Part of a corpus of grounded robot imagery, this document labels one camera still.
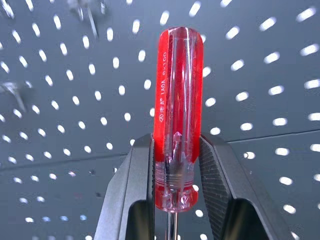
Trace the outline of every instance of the screwdriver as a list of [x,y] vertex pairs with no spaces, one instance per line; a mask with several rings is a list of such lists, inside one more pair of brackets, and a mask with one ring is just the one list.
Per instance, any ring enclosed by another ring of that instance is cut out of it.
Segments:
[[198,200],[193,188],[199,156],[204,46],[187,27],[165,30],[159,38],[155,113],[155,205],[167,212],[166,240],[178,238],[178,213]]

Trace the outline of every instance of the metal shaft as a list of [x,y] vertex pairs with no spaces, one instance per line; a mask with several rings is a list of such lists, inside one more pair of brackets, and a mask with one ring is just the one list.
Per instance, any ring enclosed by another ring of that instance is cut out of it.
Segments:
[[165,240],[178,240],[178,213],[168,212]]

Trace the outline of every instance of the pegboard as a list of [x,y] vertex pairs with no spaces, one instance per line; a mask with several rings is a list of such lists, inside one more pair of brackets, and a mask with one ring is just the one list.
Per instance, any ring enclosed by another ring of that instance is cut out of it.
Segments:
[[[92,186],[103,196],[134,139],[153,131],[157,42],[174,26],[196,29],[204,42],[202,131],[230,142],[260,173],[296,239],[320,234],[319,1],[108,1],[104,15],[93,9],[98,38],[88,16],[81,22],[66,0],[8,3],[14,19],[0,16],[0,82],[28,81],[33,88],[22,95],[27,112],[12,95],[0,95],[0,178],[7,192],[0,198],[7,213],[1,237],[94,236],[102,200]],[[289,154],[277,155],[278,148]],[[97,167],[94,178],[89,171]],[[72,169],[81,173],[71,177]],[[284,186],[281,177],[292,183]],[[71,198],[49,204],[73,189],[82,194],[73,212]],[[34,222],[26,222],[31,213]],[[213,239],[203,200],[185,214],[181,239]],[[156,225],[160,240],[163,227]]]

